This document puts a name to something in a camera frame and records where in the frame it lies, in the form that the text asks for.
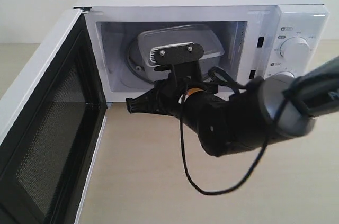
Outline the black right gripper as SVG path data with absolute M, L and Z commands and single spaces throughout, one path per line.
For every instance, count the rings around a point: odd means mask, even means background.
M 195 82 L 181 79 L 173 83 L 169 79 L 156 81 L 154 87 L 137 98 L 126 99 L 129 113 L 179 115 L 181 97 L 188 90 L 198 88 L 210 94 L 218 93 L 218 86 L 210 82 Z

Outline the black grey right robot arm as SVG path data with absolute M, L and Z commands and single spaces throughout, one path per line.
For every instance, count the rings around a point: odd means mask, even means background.
M 318 116 L 338 111 L 337 58 L 297 78 L 275 74 L 246 85 L 228 82 L 233 93 L 227 100 L 217 96 L 221 80 L 204 82 L 197 62 L 167 69 L 167 79 L 126 100 L 127 110 L 182 120 L 215 157 L 306 136 Z

